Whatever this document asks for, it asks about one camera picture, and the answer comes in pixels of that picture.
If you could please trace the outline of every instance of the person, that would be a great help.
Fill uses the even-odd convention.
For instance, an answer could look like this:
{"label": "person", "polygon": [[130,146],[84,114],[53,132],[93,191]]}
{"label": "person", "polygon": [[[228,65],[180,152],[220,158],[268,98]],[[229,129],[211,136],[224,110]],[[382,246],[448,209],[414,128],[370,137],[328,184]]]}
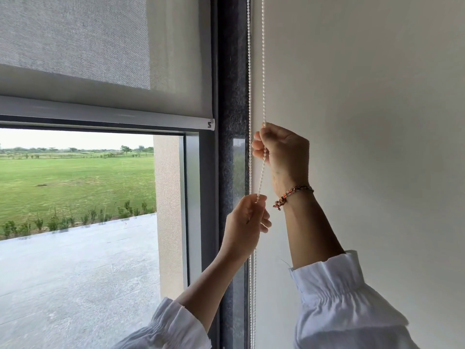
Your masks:
{"label": "person", "polygon": [[[407,319],[363,279],[357,253],[344,251],[309,187],[309,142],[271,123],[255,133],[253,155],[271,167],[277,196],[293,187],[282,207],[301,298],[294,347],[299,349],[418,348]],[[175,301],[165,298],[147,327],[115,349],[209,349],[207,331],[235,273],[271,226],[266,197],[248,195],[226,219],[217,257]]]}

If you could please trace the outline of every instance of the white bead chain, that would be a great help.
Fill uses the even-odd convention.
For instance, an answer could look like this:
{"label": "white bead chain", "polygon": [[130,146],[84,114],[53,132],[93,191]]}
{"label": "white bead chain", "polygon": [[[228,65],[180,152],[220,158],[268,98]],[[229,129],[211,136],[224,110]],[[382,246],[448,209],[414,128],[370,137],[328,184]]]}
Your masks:
{"label": "white bead chain", "polygon": [[[266,126],[266,101],[265,101],[265,46],[264,46],[264,0],[261,0],[261,22],[262,22],[262,99],[263,99],[263,127]],[[249,193],[252,193],[252,47],[251,47],[251,3],[247,0],[247,51],[249,70]],[[260,199],[260,191],[263,183],[264,165],[268,150],[264,148],[263,164],[260,173],[259,188],[257,191],[257,202]],[[256,296],[257,296],[257,249],[249,258],[249,315],[250,315],[250,348],[255,349],[255,323],[256,323]]]}

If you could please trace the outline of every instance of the field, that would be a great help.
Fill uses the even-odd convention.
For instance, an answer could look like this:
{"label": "field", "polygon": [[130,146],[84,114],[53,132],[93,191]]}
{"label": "field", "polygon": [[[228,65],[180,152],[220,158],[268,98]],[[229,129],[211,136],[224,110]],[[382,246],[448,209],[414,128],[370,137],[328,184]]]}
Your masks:
{"label": "field", "polygon": [[34,229],[34,220],[42,218],[46,226],[55,213],[60,221],[72,217],[78,222],[96,209],[114,219],[128,200],[139,211],[143,202],[148,209],[156,208],[152,153],[85,159],[58,154],[48,159],[0,158],[0,234],[8,221],[16,226],[28,222]]}

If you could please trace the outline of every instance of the white shirt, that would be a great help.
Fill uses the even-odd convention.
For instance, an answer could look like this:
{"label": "white shirt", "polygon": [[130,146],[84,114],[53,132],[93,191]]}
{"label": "white shirt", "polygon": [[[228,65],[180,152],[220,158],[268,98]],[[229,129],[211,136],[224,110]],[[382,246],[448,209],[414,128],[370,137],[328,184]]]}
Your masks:
{"label": "white shirt", "polygon": [[[291,270],[302,300],[295,349],[418,349],[407,319],[364,279],[355,251]],[[113,349],[210,349],[202,324],[165,298],[147,327]]]}

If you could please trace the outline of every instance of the white sky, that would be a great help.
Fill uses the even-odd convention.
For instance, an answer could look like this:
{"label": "white sky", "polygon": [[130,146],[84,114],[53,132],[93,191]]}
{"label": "white sky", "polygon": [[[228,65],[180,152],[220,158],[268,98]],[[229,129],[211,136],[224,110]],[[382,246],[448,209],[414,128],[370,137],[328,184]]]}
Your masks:
{"label": "white sky", "polygon": [[151,134],[114,134],[102,132],[28,130],[0,128],[1,148],[119,149],[121,145],[153,147]]}

